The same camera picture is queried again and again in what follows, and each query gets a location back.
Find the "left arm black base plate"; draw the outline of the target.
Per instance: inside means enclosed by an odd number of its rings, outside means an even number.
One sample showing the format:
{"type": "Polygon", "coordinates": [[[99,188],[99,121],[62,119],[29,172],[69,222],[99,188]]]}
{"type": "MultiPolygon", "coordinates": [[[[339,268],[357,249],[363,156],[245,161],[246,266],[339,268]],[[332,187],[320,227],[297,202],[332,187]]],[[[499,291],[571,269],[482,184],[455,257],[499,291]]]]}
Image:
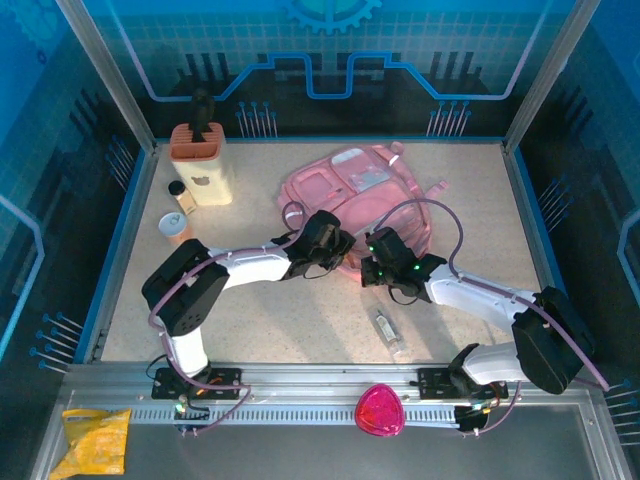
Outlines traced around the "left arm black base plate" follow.
{"type": "MultiPolygon", "coordinates": [[[[213,386],[232,386],[241,383],[242,371],[239,368],[209,367],[199,373],[195,380],[213,386]]],[[[186,395],[189,400],[238,400],[240,390],[207,390],[185,381],[172,367],[160,368],[156,371],[151,390],[154,400],[178,400],[186,395]]]]}

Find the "aluminium front frame rail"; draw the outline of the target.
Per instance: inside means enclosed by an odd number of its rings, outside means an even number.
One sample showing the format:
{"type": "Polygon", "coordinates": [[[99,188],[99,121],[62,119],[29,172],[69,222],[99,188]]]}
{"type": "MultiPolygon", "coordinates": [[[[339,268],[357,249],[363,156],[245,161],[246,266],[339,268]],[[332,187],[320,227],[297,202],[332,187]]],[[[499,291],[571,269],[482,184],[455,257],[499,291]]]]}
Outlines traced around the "aluminium front frame rail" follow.
{"type": "MultiPolygon", "coordinates": [[[[410,405],[422,400],[413,365],[245,364],[249,399],[217,400],[214,423],[187,429],[131,425],[121,480],[640,480],[621,435],[597,391],[581,385],[553,396],[524,387],[512,413],[494,413],[495,428],[480,435],[457,429],[406,426],[378,437],[346,426],[222,424],[244,405],[353,405],[385,384],[410,405]]],[[[63,456],[62,413],[72,408],[109,411],[172,405],[151,398],[141,363],[75,365],[63,380],[28,480],[46,480],[63,456]]]]}

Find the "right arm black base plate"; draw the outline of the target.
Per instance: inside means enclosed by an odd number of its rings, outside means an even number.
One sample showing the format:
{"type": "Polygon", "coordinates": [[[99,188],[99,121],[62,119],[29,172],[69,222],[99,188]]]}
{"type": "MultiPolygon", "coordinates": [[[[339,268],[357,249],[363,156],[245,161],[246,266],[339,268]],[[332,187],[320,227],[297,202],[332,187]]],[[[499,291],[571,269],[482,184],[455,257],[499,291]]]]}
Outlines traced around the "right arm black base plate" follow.
{"type": "Polygon", "coordinates": [[[505,384],[470,385],[452,381],[447,368],[418,369],[416,385],[422,400],[503,400],[509,397],[505,384]]]}

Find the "small clear bottle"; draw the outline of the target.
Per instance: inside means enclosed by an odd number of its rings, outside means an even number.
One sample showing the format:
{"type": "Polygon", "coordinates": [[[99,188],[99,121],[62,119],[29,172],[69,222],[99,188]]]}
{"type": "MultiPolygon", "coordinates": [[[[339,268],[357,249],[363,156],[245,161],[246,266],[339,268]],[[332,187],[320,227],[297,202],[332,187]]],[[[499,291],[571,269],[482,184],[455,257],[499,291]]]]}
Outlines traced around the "small clear bottle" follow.
{"type": "Polygon", "coordinates": [[[386,312],[374,307],[367,310],[367,315],[376,334],[389,354],[392,357],[405,355],[407,346],[404,337],[395,322],[386,312]]]}

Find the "yellow plastic bag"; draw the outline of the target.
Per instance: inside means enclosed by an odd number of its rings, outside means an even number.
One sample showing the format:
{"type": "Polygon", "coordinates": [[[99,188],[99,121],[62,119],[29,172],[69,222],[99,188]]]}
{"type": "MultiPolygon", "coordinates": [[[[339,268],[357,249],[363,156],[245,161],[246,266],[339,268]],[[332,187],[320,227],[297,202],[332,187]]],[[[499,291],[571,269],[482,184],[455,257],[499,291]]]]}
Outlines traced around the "yellow plastic bag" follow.
{"type": "Polygon", "coordinates": [[[67,453],[48,480],[75,475],[123,475],[132,410],[71,409],[62,413],[67,453]]]}

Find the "pink heart-shaped object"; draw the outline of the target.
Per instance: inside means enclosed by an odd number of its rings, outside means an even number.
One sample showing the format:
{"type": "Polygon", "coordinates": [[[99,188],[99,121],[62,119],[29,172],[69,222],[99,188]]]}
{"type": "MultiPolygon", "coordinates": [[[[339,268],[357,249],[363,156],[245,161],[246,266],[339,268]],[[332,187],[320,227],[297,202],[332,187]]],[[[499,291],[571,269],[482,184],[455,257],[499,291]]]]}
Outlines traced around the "pink heart-shaped object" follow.
{"type": "Polygon", "coordinates": [[[360,430],[378,437],[397,436],[405,427],[402,402],[385,384],[372,386],[360,397],[354,418],[360,430]]]}

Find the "pink student backpack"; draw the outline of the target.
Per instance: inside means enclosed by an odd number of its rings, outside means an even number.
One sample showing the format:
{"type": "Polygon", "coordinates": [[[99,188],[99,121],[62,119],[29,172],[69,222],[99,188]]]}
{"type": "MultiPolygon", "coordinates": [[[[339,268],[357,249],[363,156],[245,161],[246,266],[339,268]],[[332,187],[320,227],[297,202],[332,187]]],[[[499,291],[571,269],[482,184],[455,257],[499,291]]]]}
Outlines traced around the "pink student backpack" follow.
{"type": "Polygon", "coordinates": [[[338,270],[359,281],[361,260],[370,251],[365,235],[378,223],[392,227],[418,257],[431,248],[431,200],[448,188],[444,180],[424,190],[403,160],[404,145],[352,146],[338,150],[291,173],[281,186],[277,204],[285,224],[301,225],[302,215],[332,213],[356,242],[338,270]]]}

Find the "aluminium frame post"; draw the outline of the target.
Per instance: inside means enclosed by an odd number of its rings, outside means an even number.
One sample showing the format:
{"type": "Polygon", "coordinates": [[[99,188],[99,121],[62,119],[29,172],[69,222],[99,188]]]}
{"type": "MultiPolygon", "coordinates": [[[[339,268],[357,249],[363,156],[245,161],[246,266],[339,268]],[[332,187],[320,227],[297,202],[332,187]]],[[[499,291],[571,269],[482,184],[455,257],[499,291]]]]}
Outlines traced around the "aluminium frame post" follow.
{"type": "Polygon", "coordinates": [[[140,147],[153,154],[156,139],[82,0],[55,0],[140,147]]]}
{"type": "Polygon", "coordinates": [[[600,3],[601,0],[575,0],[507,130],[503,145],[505,156],[512,155],[524,138],[600,3]]]}

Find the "beige knife block orange top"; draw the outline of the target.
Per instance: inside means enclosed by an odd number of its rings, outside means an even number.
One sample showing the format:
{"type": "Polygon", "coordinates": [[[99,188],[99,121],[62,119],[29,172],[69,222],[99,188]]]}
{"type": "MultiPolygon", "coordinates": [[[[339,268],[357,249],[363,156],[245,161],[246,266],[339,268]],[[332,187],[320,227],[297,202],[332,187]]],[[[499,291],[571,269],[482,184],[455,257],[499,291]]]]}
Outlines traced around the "beige knife block orange top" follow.
{"type": "Polygon", "coordinates": [[[177,125],[169,142],[169,158],[198,206],[222,206],[233,200],[233,161],[223,127],[210,122],[203,142],[192,140],[187,123],[177,125]]]}

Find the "orange can white lid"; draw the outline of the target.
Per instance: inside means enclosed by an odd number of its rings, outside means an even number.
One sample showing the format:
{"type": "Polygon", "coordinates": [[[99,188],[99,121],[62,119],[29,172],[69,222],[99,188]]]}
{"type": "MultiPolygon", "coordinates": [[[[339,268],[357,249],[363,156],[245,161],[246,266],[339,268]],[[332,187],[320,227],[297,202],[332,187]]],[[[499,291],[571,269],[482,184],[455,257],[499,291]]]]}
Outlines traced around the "orange can white lid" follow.
{"type": "Polygon", "coordinates": [[[158,222],[158,229],[174,246],[179,246],[194,237],[187,216],[180,212],[165,214],[158,222]]]}

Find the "small bottle black cap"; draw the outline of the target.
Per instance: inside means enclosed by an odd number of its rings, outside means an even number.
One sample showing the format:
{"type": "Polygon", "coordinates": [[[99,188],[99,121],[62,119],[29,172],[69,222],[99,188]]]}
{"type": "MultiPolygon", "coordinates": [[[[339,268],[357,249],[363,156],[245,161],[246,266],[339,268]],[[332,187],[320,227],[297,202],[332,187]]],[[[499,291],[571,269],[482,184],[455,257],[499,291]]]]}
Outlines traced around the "small bottle black cap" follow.
{"type": "Polygon", "coordinates": [[[167,189],[185,215],[190,215],[197,209],[193,196],[181,180],[171,181],[167,189]]]}

